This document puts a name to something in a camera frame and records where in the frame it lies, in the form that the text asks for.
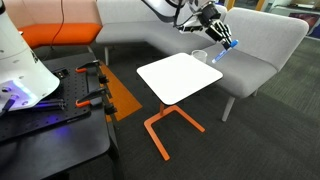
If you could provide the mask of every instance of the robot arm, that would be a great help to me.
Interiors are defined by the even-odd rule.
[[[202,31],[215,41],[221,42],[225,49],[230,48],[231,31],[219,18],[220,12],[212,0],[142,0],[163,22],[173,22],[181,33]],[[180,9],[187,4],[193,13],[184,23],[177,25]]]

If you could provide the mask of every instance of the orange mat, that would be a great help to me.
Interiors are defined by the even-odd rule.
[[[112,95],[112,98],[109,99],[109,101],[112,102],[118,110],[118,112],[115,113],[118,121],[129,116],[142,107],[137,99],[129,92],[129,90],[120,82],[120,80],[106,65],[101,66],[101,71],[109,79],[109,83],[107,85]],[[106,120],[110,121],[110,116],[106,116]]]

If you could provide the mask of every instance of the orange cushion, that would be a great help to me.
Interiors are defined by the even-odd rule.
[[[18,28],[23,38],[34,49],[49,46],[61,24],[37,24]],[[89,45],[96,38],[102,26],[94,23],[63,24],[52,45]]]

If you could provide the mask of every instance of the cable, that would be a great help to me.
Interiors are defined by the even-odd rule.
[[[52,41],[51,41],[51,44],[50,44],[50,50],[48,51],[46,57],[43,59],[43,60],[46,60],[50,54],[50,52],[53,50],[53,42],[54,40],[56,39],[56,37],[58,36],[58,34],[60,33],[61,29],[62,29],[62,26],[64,24],[64,10],[63,10],[63,0],[60,1],[60,7],[61,7],[61,14],[62,14],[62,22],[61,22],[61,25],[59,27],[59,30],[57,31],[57,33],[53,36],[52,38]]]
[[[192,14],[187,20],[185,20],[183,23],[179,24],[179,25],[176,25],[175,27],[178,27],[178,26],[182,26],[184,25],[186,22],[188,22],[195,14]]]
[[[9,109],[13,106],[13,104],[16,102],[17,99],[18,99],[18,96],[16,95],[12,95],[10,99],[8,99],[8,101],[2,108],[2,111],[0,113],[0,118],[9,111]]]
[[[182,0],[179,0],[179,4],[178,4],[177,10],[176,10],[176,14],[174,15],[173,27],[177,26],[177,20],[178,20],[178,16],[179,16],[180,9],[181,9],[181,4],[182,4]]]

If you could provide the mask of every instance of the white table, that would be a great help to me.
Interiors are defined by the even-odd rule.
[[[138,68],[137,72],[162,101],[160,112],[147,119],[144,125],[163,158],[169,160],[152,124],[172,111],[177,111],[199,131],[204,132],[205,129],[200,124],[174,104],[219,80],[222,73],[185,53],[147,64]]]

